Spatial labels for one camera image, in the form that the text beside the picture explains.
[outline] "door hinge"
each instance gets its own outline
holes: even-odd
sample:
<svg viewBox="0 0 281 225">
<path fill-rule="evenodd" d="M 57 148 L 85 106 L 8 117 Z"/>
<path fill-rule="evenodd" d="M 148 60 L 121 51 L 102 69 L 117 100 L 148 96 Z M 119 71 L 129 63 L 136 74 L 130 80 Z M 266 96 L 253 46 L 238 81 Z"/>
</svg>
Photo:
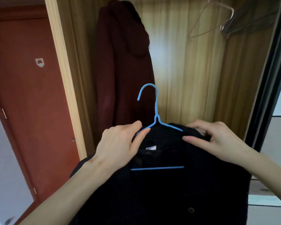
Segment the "door hinge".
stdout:
<svg viewBox="0 0 281 225">
<path fill-rule="evenodd" d="M 3 114 L 4 114 L 5 119 L 7 119 L 6 114 L 5 114 L 4 109 L 3 109 L 3 108 L 2 108 L 2 111 L 3 111 Z"/>
</svg>

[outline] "snap button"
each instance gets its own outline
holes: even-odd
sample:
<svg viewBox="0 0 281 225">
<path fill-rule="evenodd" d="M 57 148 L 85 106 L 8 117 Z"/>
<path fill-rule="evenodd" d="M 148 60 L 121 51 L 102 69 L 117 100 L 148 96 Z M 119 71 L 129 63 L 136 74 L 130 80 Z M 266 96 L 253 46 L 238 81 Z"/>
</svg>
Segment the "snap button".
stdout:
<svg viewBox="0 0 281 225">
<path fill-rule="evenodd" d="M 188 212 L 191 213 L 191 214 L 193 214 L 193 213 L 195 212 L 195 210 L 194 210 L 194 208 L 189 208 L 189 209 L 188 209 Z"/>
</svg>

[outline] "white sticker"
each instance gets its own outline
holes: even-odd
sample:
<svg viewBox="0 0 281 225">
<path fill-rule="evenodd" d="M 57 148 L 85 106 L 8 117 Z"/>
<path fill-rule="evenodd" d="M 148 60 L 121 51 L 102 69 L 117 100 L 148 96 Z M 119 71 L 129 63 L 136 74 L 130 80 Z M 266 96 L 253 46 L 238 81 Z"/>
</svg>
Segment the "white sticker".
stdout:
<svg viewBox="0 0 281 225">
<path fill-rule="evenodd" d="M 146 150 L 156 150 L 156 146 L 147 147 Z"/>
<path fill-rule="evenodd" d="M 42 58 L 36 58 L 35 62 L 39 67 L 43 67 L 45 65 L 44 60 Z"/>
</svg>

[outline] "coat sleeve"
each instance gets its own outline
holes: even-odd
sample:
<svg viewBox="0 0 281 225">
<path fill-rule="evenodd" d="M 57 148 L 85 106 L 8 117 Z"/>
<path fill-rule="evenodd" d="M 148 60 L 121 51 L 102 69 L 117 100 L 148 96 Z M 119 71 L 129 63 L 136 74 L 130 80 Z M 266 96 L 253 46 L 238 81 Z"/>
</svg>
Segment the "coat sleeve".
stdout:
<svg viewBox="0 0 281 225">
<path fill-rule="evenodd" d="M 98 129 L 102 134 L 113 125 L 115 79 L 113 47 L 108 31 L 108 12 L 101 8 L 98 17 L 94 80 L 96 84 Z"/>
</svg>

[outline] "forearm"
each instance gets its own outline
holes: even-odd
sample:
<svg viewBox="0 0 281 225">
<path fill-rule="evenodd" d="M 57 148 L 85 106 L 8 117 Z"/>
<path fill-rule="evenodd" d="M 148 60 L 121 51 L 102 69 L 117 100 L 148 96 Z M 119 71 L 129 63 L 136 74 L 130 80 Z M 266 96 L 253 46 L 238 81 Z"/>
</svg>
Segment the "forearm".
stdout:
<svg viewBox="0 0 281 225">
<path fill-rule="evenodd" d="M 45 200 L 20 225 L 68 224 L 90 195 L 110 176 L 102 163 L 88 161 L 58 191 Z"/>
<path fill-rule="evenodd" d="M 266 155 L 250 151 L 243 167 L 281 200 L 281 167 Z"/>
</svg>

